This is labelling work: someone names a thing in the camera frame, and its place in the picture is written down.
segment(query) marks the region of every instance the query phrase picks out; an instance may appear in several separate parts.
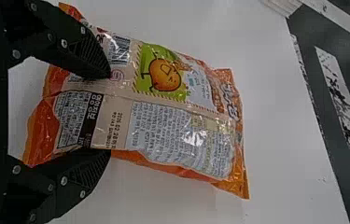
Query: white table surface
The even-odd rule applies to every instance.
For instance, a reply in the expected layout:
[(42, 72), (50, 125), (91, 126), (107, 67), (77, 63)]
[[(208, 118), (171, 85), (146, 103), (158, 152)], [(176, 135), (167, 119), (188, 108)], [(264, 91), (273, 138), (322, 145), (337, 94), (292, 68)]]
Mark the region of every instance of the white table surface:
[[(94, 193), (52, 223), (348, 223), (284, 18), (257, 0), (64, 2), (95, 25), (232, 68), (251, 200), (113, 159)], [(47, 67), (28, 59), (10, 70), (14, 156), (24, 150)]]

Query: green label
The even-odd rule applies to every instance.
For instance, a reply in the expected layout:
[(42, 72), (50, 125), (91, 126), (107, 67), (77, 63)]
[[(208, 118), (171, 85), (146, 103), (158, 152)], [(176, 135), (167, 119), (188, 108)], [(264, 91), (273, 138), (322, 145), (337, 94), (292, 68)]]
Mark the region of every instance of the green label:
[(190, 67), (170, 50), (144, 44), (135, 87), (138, 91), (185, 101), (189, 91), (183, 82), (183, 76), (189, 70)]

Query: plastic packaging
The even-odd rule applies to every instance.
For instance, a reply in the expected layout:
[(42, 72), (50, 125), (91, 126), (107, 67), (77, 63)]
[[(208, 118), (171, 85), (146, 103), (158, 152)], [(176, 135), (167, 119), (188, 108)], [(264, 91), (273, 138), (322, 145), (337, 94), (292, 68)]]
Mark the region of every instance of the plastic packaging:
[(85, 80), (49, 67), (28, 122), (23, 161), (35, 166), (80, 147), (210, 182), (247, 199), (242, 105), (230, 69), (93, 27), (112, 78)]

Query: screw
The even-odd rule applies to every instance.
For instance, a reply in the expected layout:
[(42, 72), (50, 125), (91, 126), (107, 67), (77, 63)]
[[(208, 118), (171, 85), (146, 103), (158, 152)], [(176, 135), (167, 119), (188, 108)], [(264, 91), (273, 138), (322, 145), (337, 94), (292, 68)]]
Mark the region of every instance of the screw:
[(14, 57), (15, 59), (19, 59), (21, 57), (20, 51), (17, 49), (12, 50), (12, 57)]
[(30, 4), (32, 11), (37, 11), (37, 5), (35, 3)]
[(62, 44), (62, 47), (63, 47), (64, 49), (67, 48), (67, 41), (66, 41), (65, 39), (62, 39), (62, 40), (61, 40), (61, 44)]
[(49, 184), (49, 191), (53, 191), (53, 184)]
[(64, 176), (64, 177), (62, 177), (62, 179), (61, 179), (61, 185), (62, 185), (62, 186), (65, 186), (66, 184), (67, 184), (67, 177)]
[(47, 37), (49, 38), (49, 41), (52, 41), (52, 40), (53, 40), (52, 34), (47, 34)]
[(80, 193), (79, 193), (79, 197), (80, 198), (85, 198), (85, 190), (82, 190)]
[(12, 168), (12, 174), (14, 175), (18, 175), (21, 172), (21, 167), (19, 165), (14, 166), (14, 168)]
[(29, 216), (29, 221), (30, 221), (30, 222), (34, 222), (34, 221), (35, 221), (35, 213), (32, 213), (32, 214)]

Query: nutrition label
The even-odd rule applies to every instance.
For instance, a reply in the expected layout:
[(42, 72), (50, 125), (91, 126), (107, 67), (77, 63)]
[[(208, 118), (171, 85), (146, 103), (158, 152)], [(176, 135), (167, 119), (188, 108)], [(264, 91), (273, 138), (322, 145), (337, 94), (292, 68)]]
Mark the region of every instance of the nutrition label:
[(133, 102), (126, 148), (140, 151), (150, 161), (225, 178), (234, 151), (225, 130), (218, 121), (182, 109)]
[(61, 123), (57, 148), (79, 145), (89, 147), (103, 95), (89, 91), (66, 91), (55, 103)]

